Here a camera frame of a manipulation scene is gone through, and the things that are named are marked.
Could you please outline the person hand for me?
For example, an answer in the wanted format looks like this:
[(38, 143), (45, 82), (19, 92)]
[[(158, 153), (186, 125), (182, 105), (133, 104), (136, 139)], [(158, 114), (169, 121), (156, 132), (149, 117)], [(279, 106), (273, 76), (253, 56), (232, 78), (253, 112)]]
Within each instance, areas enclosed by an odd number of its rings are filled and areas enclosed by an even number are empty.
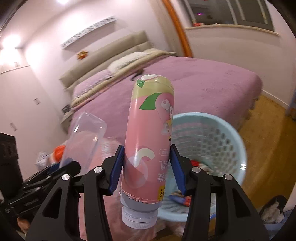
[(29, 230), (30, 225), (31, 225), (31, 221), (27, 220), (26, 218), (23, 218), (23, 217), (19, 216), (17, 218), (17, 224), (18, 224), (19, 228), (21, 229), (22, 233), (27, 235), (28, 230)]

